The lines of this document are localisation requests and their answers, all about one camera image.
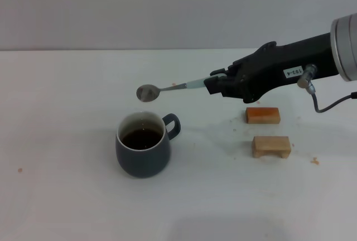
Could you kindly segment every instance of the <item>mug handle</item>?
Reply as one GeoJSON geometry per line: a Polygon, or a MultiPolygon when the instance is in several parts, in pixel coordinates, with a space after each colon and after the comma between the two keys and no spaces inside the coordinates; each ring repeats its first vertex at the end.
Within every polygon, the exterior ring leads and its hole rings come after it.
{"type": "Polygon", "coordinates": [[[168,134],[168,139],[175,138],[181,131],[181,123],[180,123],[179,118],[174,114],[168,114],[165,117],[163,117],[162,120],[166,126],[174,121],[175,125],[174,125],[173,129],[170,130],[169,132],[167,132],[167,134],[168,134]]]}

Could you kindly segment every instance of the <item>crumb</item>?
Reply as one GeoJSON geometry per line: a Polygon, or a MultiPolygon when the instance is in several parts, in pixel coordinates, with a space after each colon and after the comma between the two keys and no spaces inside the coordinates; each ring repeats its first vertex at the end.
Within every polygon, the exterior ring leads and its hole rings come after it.
{"type": "Polygon", "coordinates": [[[320,164],[320,162],[317,160],[317,157],[314,157],[314,158],[313,158],[313,161],[310,161],[310,163],[316,164],[316,165],[319,165],[319,164],[320,164]]]}

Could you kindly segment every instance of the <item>orange wooden block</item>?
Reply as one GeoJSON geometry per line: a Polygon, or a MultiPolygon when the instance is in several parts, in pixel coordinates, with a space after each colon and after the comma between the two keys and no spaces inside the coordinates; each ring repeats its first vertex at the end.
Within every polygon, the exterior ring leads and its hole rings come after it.
{"type": "Polygon", "coordinates": [[[288,158],[291,152],[289,137],[255,136],[252,142],[253,157],[276,155],[288,158]]]}
{"type": "Polygon", "coordinates": [[[279,124],[278,108],[248,107],[245,111],[248,124],[279,124]]]}

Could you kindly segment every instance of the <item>black cable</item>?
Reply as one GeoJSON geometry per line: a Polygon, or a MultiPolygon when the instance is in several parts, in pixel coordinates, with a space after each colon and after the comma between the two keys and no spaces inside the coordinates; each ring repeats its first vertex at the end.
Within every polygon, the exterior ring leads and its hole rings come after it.
{"type": "Polygon", "coordinates": [[[316,95],[315,94],[311,94],[312,96],[312,100],[313,100],[313,106],[315,107],[315,111],[318,112],[318,113],[323,113],[325,111],[328,111],[330,110],[332,107],[335,107],[336,105],[338,105],[339,103],[342,103],[344,100],[347,100],[347,99],[351,99],[353,97],[353,94],[355,92],[351,93],[351,95],[348,95],[348,96],[345,96],[337,101],[335,101],[334,103],[332,103],[330,106],[327,106],[326,108],[324,109],[321,109],[319,110],[319,106],[317,105],[317,98],[316,98],[316,95]]]}

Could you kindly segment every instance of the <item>gray wall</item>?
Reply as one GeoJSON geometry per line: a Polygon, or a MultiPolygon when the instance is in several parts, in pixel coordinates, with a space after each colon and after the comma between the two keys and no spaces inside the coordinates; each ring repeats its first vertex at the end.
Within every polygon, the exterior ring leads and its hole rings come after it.
{"type": "Polygon", "coordinates": [[[286,44],[357,0],[0,0],[0,49],[195,49],[286,44]]]}

